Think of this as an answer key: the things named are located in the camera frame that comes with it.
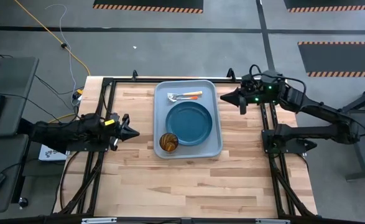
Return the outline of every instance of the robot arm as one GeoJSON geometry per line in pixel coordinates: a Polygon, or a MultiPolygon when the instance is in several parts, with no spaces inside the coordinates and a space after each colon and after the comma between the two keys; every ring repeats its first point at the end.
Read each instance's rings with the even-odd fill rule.
{"type": "Polygon", "coordinates": [[[232,93],[221,96],[221,99],[240,107],[240,113],[246,113],[250,103],[275,103],[288,111],[304,112],[330,122],[325,127],[292,128],[286,124],[278,124],[271,137],[273,147],[283,147],[291,139],[332,139],[342,144],[354,144],[360,140],[359,125],[353,118],[340,109],[334,109],[309,99],[301,92],[285,82],[283,75],[266,71],[256,75],[242,77],[241,87],[232,93]]]}
{"type": "Polygon", "coordinates": [[[119,119],[117,113],[113,113],[108,121],[97,114],[90,113],[67,124],[39,121],[31,124],[26,129],[26,134],[31,141],[44,144],[62,153],[106,151],[109,146],[115,151],[119,140],[125,141],[139,135],[128,126],[128,114],[124,115],[121,122],[119,119]]]}

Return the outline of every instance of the orange-handled utensil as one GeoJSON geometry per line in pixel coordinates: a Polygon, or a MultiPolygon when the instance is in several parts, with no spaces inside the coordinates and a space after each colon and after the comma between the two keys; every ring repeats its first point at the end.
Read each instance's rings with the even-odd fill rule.
{"type": "Polygon", "coordinates": [[[182,93],[182,94],[178,94],[178,93],[168,93],[167,97],[168,98],[177,98],[179,96],[200,96],[203,94],[203,91],[196,91],[196,92],[190,92],[190,93],[182,93]]]}
{"type": "Polygon", "coordinates": [[[184,97],[184,98],[170,98],[169,97],[169,100],[171,101],[171,102],[176,102],[177,100],[197,100],[197,99],[199,99],[199,97],[197,97],[197,96],[192,96],[192,97],[184,97]]]}

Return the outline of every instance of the black metal frame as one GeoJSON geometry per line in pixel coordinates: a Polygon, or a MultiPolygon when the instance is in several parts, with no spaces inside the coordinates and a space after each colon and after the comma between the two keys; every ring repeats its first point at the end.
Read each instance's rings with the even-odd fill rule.
{"type": "MultiPolygon", "coordinates": [[[[106,118],[110,116],[110,110],[113,107],[114,96],[116,92],[116,85],[117,83],[160,83],[165,81],[177,81],[177,80],[202,80],[207,79],[213,83],[230,83],[230,84],[239,84],[241,78],[236,78],[232,69],[228,71],[228,75],[226,78],[209,78],[209,77],[177,77],[177,78],[167,78],[167,77],[139,77],[137,72],[134,71],[132,77],[105,77],[103,78],[102,88],[101,88],[101,95],[99,96],[98,100],[98,107],[97,113],[102,112],[104,96],[106,92],[106,88],[110,85],[110,96],[108,100],[108,110],[106,113],[106,118]]],[[[264,130],[269,129],[269,124],[267,120],[267,111],[264,104],[260,105],[260,111],[262,116],[262,123],[264,126],[264,130]]],[[[275,110],[275,105],[270,104],[270,113],[273,125],[277,125],[277,115],[275,110]]],[[[82,186],[76,193],[76,195],[72,198],[72,200],[68,203],[68,205],[58,213],[54,213],[46,219],[46,223],[50,220],[56,220],[57,223],[62,223],[61,217],[64,219],[68,219],[70,223],[81,223],[82,218],[94,218],[95,213],[95,206],[96,206],[96,199],[98,195],[98,187],[99,187],[99,180],[101,177],[101,169],[104,159],[104,152],[98,152],[98,158],[96,164],[93,169],[91,169],[93,158],[95,156],[95,152],[89,152],[85,167],[85,172],[83,175],[83,182],[82,186]],[[86,197],[86,190],[88,186],[93,181],[93,188],[90,198],[90,204],[86,212],[83,212],[84,205],[85,205],[85,197],[86,197]],[[73,209],[77,207],[77,214],[71,214],[73,209]]],[[[361,223],[361,222],[351,222],[351,221],[342,221],[342,220],[332,220],[326,219],[319,216],[316,216],[309,212],[303,203],[298,199],[294,191],[291,189],[289,184],[289,176],[287,173],[287,166],[284,154],[279,154],[279,161],[280,161],[280,169],[276,166],[275,157],[272,154],[268,154],[269,158],[269,165],[270,165],[270,172],[272,178],[272,185],[274,188],[274,195],[275,195],[275,204],[277,207],[277,215],[278,219],[281,220],[290,220],[292,223],[361,223]],[[282,206],[282,198],[280,196],[280,189],[279,183],[282,184],[284,190],[287,194],[287,202],[288,202],[288,210],[289,214],[284,212],[284,208],[282,206]],[[296,216],[295,208],[302,214],[302,216],[296,216]]],[[[34,222],[43,221],[43,218],[26,218],[22,219],[24,223],[34,223],[34,222]]],[[[184,223],[255,223],[257,222],[256,219],[253,218],[192,218],[192,219],[184,219],[184,218],[146,218],[146,217],[121,217],[117,218],[118,222],[164,222],[164,221],[178,221],[184,223]]]]}

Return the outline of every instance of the butcher block tabletop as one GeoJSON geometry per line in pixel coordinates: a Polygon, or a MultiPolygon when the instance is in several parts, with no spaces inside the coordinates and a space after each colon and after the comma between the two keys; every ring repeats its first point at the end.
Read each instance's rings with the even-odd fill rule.
{"type": "MultiPolygon", "coordinates": [[[[102,79],[87,78],[80,114],[95,112],[102,79]]],[[[128,113],[130,127],[141,135],[120,142],[116,152],[105,153],[95,216],[276,218],[269,161],[262,149],[259,106],[249,105],[247,113],[240,115],[239,108],[219,99],[238,85],[217,84],[223,135],[221,154],[204,159],[161,159],[153,150],[156,85],[118,83],[116,86],[112,112],[121,116],[128,113]]],[[[297,125],[294,113],[279,106],[276,109],[279,123],[297,125]]],[[[87,155],[81,152],[67,170],[63,185],[64,204],[72,199],[81,185],[87,155]]],[[[285,156],[292,188],[307,208],[316,213],[303,159],[295,154],[285,156]]],[[[88,189],[86,206],[90,192],[91,188],[88,189]]],[[[281,194],[288,212],[283,190],[281,194]]],[[[59,209],[57,202],[54,212],[59,209]]]]}

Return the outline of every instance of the gray concrete floor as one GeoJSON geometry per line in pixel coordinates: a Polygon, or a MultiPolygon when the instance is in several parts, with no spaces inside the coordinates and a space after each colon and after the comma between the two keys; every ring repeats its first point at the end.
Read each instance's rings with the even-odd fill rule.
{"type": "MultiPolygon", "coordinates": [[[[214,28],[260,29],[255,0],[205,0],[203,14],[128,12],[92,9],[93,1],[47,0],[21,1],[44,24],[58,26],[64,4],[68,13],[65,27],[133,28],[214,28]]],[[[363,30],[365,11],[288,13],[283,0],[262,0],[268,29],[363,30]]],[[[0,26],[38,26],[13,0],[0,0],[0,26]]],[[[240,76],[249,66],[267,68],[261,34],[172,33],[172,32],[65,32],[73,53],[84,61],[92,75],[212,76],[223,77],[229,67],[240,76]]],[[[365,41],[365,35],[270,35],[270,49],[276,70],[285,76],[307,83],[307,95],[334,107],[346,105],[365,90],[365,78],[310,78],[305,74],[298,41],[365,41]]],[[[58,91],[69,91],[72,80],[68,54],[46,32],[0,31],[0,53],[14,57],[40,59],[37,75],[58,91]]],[[[85,69],[73,62],[77,85],[83,86],[85,69]]],[[[71,111],[34,81],[29,98],[55,116],[71,111]]],[[[62,98],[68,102],[69,96],[62,98]]],[[[51,117],[27,104],[24,118],[30,121],[51,117]]],[[[298,114],[299,126],[325,125],[324,121],[298,114]]],[[[308,153],[313,193],[318,213],[327,218],[365,222],[365,180],[347,182],[347,174],[359,172],[352,146],[332,141],[317,141],[319,146],[308,153]]],[[[23,196],[31,206],[18,210],[11,205],[0,217],[28,217],[49,214],[55,200],[59,175],[34,177],[25,183],[23,196]]]]}

